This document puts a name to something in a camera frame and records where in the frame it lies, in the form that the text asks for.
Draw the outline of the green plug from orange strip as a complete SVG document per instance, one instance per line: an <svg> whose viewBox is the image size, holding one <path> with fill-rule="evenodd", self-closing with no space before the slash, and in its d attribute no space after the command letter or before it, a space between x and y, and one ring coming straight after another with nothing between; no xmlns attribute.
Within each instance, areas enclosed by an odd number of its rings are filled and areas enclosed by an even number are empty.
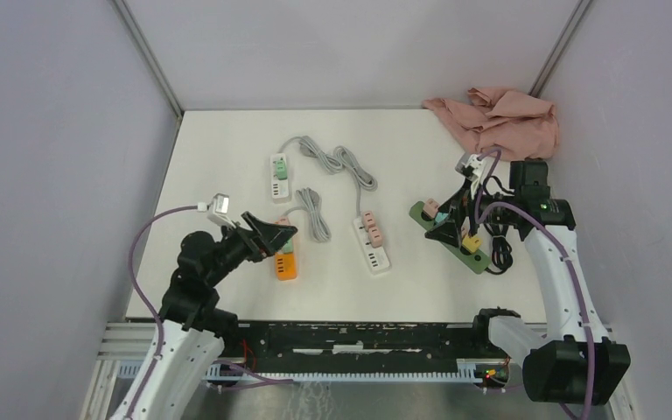
<svg viewBox="0 0 672 420"><path fill-rule="evenodd" d="M294 251L295 251L295 245L293 238L290 238L280 249L280 253L284 255L293 254Z"/></svg>

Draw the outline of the orange power strip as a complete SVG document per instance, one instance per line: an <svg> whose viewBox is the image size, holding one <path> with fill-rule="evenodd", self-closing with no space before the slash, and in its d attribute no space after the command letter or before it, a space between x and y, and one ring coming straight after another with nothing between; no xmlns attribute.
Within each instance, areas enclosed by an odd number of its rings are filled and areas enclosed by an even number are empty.
<svg viewBox="0 0 672 420"><path fill-rule="evenodd" d="M275 274L279 281L290 281L298 277L298 261L296 247L293 254L281 254L280 250L275 253Z"/></svg>

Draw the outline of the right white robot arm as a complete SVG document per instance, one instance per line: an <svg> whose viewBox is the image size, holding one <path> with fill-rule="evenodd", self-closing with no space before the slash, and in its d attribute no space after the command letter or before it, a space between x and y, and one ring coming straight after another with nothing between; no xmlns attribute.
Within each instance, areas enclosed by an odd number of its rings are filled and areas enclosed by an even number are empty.
<svg viewBox="0 0 672 420"><path fill-rule="evenodd" d="M571 205L555 199L548 166L539 159L510 165L509 190L489 194L493 175L487 160L464 156L456 167L465 181L444 203L432 199L412 207L425 238L471 257L481 225L512 228L528 252L542 293L547 332L528 327L521 316L501 308L482 309L473 321L472 350L492 357L500 350L521 365L522 386L534 402L606 404L631 365L626 345L610 338L587 289L578 259Z"/></svg>

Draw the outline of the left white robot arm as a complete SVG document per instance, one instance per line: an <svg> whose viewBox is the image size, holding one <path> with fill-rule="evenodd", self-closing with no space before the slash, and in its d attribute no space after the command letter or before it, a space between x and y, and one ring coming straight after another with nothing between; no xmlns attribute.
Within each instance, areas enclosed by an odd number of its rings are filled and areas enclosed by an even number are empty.
<svg viewBox="0 0 672 420"><path fill-rule="evenodd" d="M259 263L280 251L297 228L265 222L249 212L242 223L221 219L220 239L206 231L186 235L169 287L155 309L137 280L155 332L139 372L114 419L179 419L207 370L240 345L238 318L219 308L217 285L244 262Z"/></svg>

